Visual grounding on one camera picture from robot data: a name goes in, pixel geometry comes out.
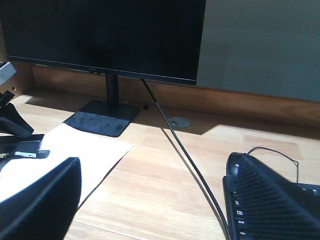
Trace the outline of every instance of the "black cable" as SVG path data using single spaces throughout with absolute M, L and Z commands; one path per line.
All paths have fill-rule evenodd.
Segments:
M 171 127 L 171 124 L 169 123 L 168 121 L 168 118 L 166 117 L 165 113 L 163 112 L 163 110 L 161 109 L 158 101 L 156 100 L 154 94 L 151 92 L 150 88 L 148 87 L 146 81 L 141 78 L 143 84 L 145 85 L 146 89 L 148 90 L 149 94 L 151 95 L 155 105 L 157 106 L 157 108 L 159 109 L 162 117 L 164 118 L 166 124 L 168 125 L 172 135 L 174 136 L 175 140 L 177 141 L 177 143 L 179 144 L 180 148 L 182 149 L 183 153 L 185 154 L 186 158 L 189 160 L 189 162 L 191 163 L 193 169 L 196 171 L 196 173 L 198 174 L 203 186 L 205 187 L 207 193 L 209 194 L 214 206 L 215 206 L 215 209 L 217 210 L 218 214 L 219 214 L 219 217 L 222 221 L 222 224 L 223 224 L 223 227 L 224 227 L 224 230 L 225 230 L 225 233 L 227 235 L 227 238 L 228 240 L 232 240 L 231 239 L 231 235 L 230 235 L 230 231 L 229 231 L 229 228 L 228 228 L 228 224 L 227 224 L 227 220 L 224 216 L 224 213 L 222 212 L 220 206 L 219 206 L 219 203 L 218 201 L 216 200 L 214 194 L 212 193 L 210 187 L 208 186 L 205 178 L 202 176 L 201 172 L 199 171 L 198 167 L 196 166 L 196 164 L 194 163 L 194 161 L 192 160 L 192 158 L 190 157 L 189 153 L 187 152 L 187 150 L 185 149 L 185 147 L 183 146 L 183 144 L 181 143 L 181 141 L 179 140 L 178 136 L 176 135 L 175 131 L 173 130 L 173 128 Z
M 296 183 L 299 182 L 299 162 L 298 161 L 293 160 L 291 157 L 283 154 L 280 151 L 277 151 L 277 150 L 274 150 L 274 149 L 271 149 L 271 148 L 267 148 L 267 147 L 264 147 L 264 146 L 256 146 L 256 147 L 252 148 L 250 151 L 247 152 L 247 155 L 250 155 L 253 151 L 258 150 L 258 149 L 263 149 L 263 150 L 268 150 L 268 151 L 271 151 L 271 152 L 275 152 L 275 153 L 280 154 L 280 155 L 284 156 L 285 158 L 289 159 L 291 162 L 293 162 L 293 164 L 296 167 Z

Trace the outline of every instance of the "monitor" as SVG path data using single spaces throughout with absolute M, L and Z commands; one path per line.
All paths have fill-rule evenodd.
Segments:
M 66 123 L 117 137 L 139 108 L 119 104 L 118 76 L 195 85 L 206 0 L 1 0 L 12 61 L 105 74 L 107 101 Z

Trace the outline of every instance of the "ctrl key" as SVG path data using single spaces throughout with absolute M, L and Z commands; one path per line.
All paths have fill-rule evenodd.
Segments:
M 238 229 L 239 240 L 255 240 L 247 229 Z

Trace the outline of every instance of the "paper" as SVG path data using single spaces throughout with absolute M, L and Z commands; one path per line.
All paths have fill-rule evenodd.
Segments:
M 82 189 L 79 205 L 97 187 L 132 145 L 74 129 L 65 123 L 43 138 L 45 159 L 10 160 L 0 171 L 0 202 L 31 185 L 69 157 L 81 163 Z

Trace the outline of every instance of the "desk surface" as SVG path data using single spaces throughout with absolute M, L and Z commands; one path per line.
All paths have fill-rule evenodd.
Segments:
M 40 134 L 58 126 L 92 99 L 35 89 L 12 103 L 34 133 Z M 244 153 L 255 146 L 281 151 L 300 162 L 300 182 L 320 184 L 318 129 L 170 108 L 164 111 L 168 117 L 190 120 L 191 125 L 177 135 L 224 214 L 222 178 L 231 152 Z M 154 106 L 141 109 L 117 140 L 133 148 L 78 210 L 66 240 L 225 239 L 216 211 Z M 266 150 L 252 155 L 295 181 L 295 167 L 286 158 Z

